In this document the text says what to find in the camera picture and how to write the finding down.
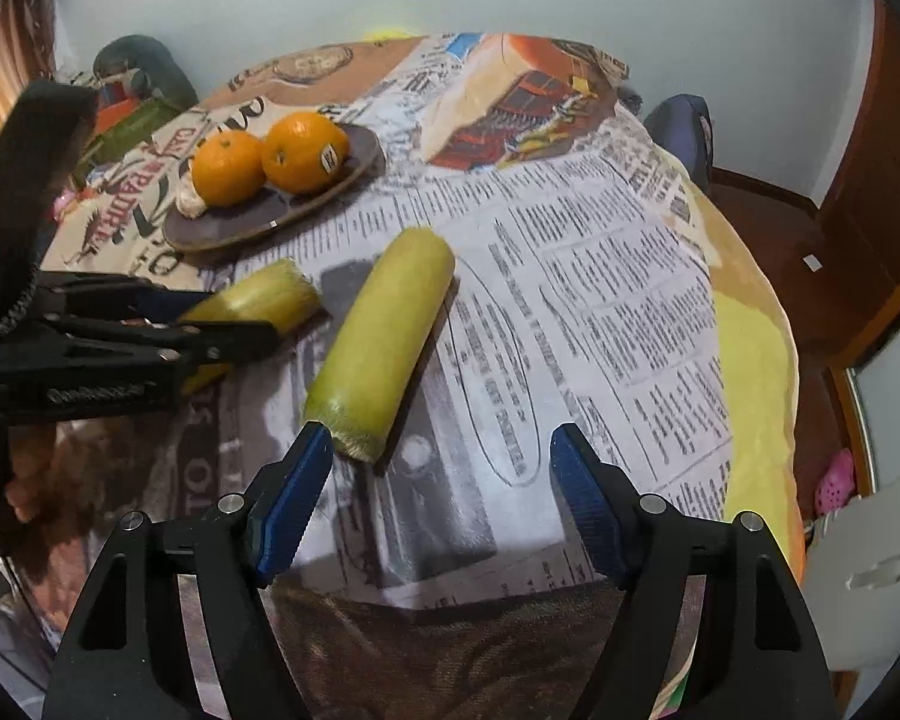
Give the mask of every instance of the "pink shoe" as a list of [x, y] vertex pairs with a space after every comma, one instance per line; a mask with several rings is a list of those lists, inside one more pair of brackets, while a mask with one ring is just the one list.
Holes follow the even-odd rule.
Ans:
[[830, 468], [826, 469], [826, 474], [823, 474], [823, 479], [817, 485], [817, 494], [814, 496], [817, 517], [845, 507], [856, 488], [853, 455], [849, 449], [841, 449], [833, 456]]

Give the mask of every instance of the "white wall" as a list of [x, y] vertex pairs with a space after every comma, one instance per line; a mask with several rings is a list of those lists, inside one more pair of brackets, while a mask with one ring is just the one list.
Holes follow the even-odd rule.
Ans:
[[648, 111], [680, 92], [706, 97], [719, 166], [812, 194], [861, 59], [860, 1], [58, 0], [58, 8], [84, 67], [107, 41], [148, 33], [199, 94], [270, 56], [376, 28], [576, 38], [629, 62]]
[[847, 95], [844, 98], [844, 109], [840, 114], [840, 119], [837, 120], [837, 127], [833, 133], [833, 142], [830, 145], [830, 151], [827, 153], [826, 158], [823, 159], [823, 165], [817, 176], [817, 183], [814, 184], [813, 189], [810, 191], [810, 199], [817, 204], [817, 207], [820, 207], [821, 203], [823, 203], [823, 199], [826, 197], [831, 183], [833, 183], [833, 178], [837, 175], [837, 168], [840, 167], [844, 152], [847, 150], [853, 126], [857, 121], [860, 103], [864, 98], [866, 74], [869, 71], [871, 50], [874, 47], [875, 4], [876, 0], [860, 0], [857, 49], [852, 60], [850, 83], [847, 85]]

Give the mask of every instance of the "metal screw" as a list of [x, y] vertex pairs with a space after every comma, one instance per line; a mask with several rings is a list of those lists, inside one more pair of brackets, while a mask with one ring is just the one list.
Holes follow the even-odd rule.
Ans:
[[144, 515], [142, 512], [128, 512], [120, 518], [120, 529], [122, 531], [135, 531], [144, 524]]
[[740, 524], [751, 533], [763, 530], [763, 517], [756, 512], [743, 512], [740, 515]]
[[244, 497], [240, 493], [231, 493], [224, 495], [217, 501], [217, 508], [224, 514], [233, 514], [239, 512], [244, 507]]
[[667, 511], [667, 502], [659, 495], [644, 495], [640, 498], [640, 508], [647, 514], [663, 514]]

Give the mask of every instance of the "dark ceramic plate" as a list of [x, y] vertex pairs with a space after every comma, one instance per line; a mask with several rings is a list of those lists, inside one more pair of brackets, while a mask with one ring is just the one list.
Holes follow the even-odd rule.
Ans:
[[380, 153], [380, 142], [370, 129], [354, 124], [341, 127], [350, 140], [350, 156], [336, 183], [322, 194], [297, 196], [268, 184], [247, 202], [232, 208], [208, 208], [199, 218], [186, 218], [173, 204], [163, 223], [168, 244], [184, 252], [230, 247], [312, 214], [330, 202], [363, 175]]

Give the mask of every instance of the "floor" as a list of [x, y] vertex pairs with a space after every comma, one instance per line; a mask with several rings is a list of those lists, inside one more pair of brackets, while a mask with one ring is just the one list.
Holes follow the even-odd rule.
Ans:
[[[845, 429], [826, 377], [826, 359], [847, 342], [864, 317], [853, 314], [841, 279], [842, 252], [828, 247], [803, 210], [735, 187], [713, 185], [710, 197], [770, 279], [793, 327], [799, 351], [794, 475], [804, 519], [813, 517], [817, 483], [831, 456], [845, 445]], [[802, 258], [818, 257], [812, 272]]]

